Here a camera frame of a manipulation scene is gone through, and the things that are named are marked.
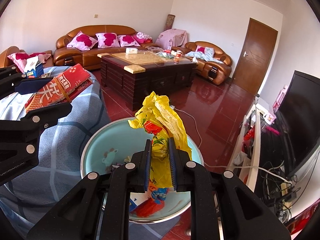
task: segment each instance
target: pink tablecloth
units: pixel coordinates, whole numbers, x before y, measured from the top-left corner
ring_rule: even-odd
[[[168,46],[184,46],[187,43],[187,32],[184,30],[170,29],[161,33],[156,44],[166,49]]]

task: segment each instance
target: yellow plastic bag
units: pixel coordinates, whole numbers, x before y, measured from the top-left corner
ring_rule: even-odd
[[[172,187],[168,139],[173,137],[176,148],[186,151],[191,159],[186,130],[180,117],[170,108],[167,96],[157,96],[152,92],[142,105],[135,114],[136,119],[128,122],[132,128],[145,128],[147,132],[154,134],[150,180],[160,188]]]

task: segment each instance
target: dark wooden coffee table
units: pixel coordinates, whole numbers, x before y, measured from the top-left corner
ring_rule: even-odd
[[[101,84],[119,93],[127,107],[138,110],[152,91],[157,95],[191,86],[196,63],[181,57],[168,59],[150,51],[138,54],[124,52],[101,55]]]

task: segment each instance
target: tv screen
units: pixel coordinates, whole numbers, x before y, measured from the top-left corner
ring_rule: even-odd
[[[286,175],[293,176],[318,147],[320,137],[320,79],[295,71],[280,105],[288,156]]]

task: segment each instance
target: sofa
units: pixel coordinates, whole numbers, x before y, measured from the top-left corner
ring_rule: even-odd
[[[25,53],[25,51],[23,49],[19,49],[16,46],[11,46],[11,47],[7,48],[5,51],[3,51],[0,54],[0,68],[13,65],[14,64],[13,61],[11,59],[9,59],[8,56],[13,53],[19,53],[19,52]],[[52,50],[44,51],[44,53],[52,55]],[[53,65],[53,58],[51,56],[50,58],[47,59],[46,63],[43,65],[43,67],[46,68],[46,67],[53,67],[53,66],[54,66]]]
[[[67,48],[69,42],[82,31],[84,34],[97,39],[96,33],[116,33],[117,35],[134,35],[135,29],[122,25],[88,25],[76,28],[66,35],[60,37],[56,42],[56,51],[53,55],[55,66],[63,66],[66,58],[72,57],[75,64],[80,63],[87,70],[100,68],[101,58],[97,57],[101,53],[125,52],[126,47],[98,48],[98,43],[92,49],[80,51],[75,48]],[[147,50],[147,47],[159,47],[154,43],[144,43],[141,47],[130,46],[138,50]]]
[[[196,41],[186,43],[184,48],[172,47],[172,50],[180,50],[183,54],[187,54],[191,51],[196,51],[197,46],[213,48],[213,57],[217,60],[222,61],[223,64],[214,61],[204,61],[198,58],[196,73],[200,76],[203,76],[204,78],[209,79],[212,83],[220,85],[229,77],[232,71],[232,59],[221,48],[210,42]]]

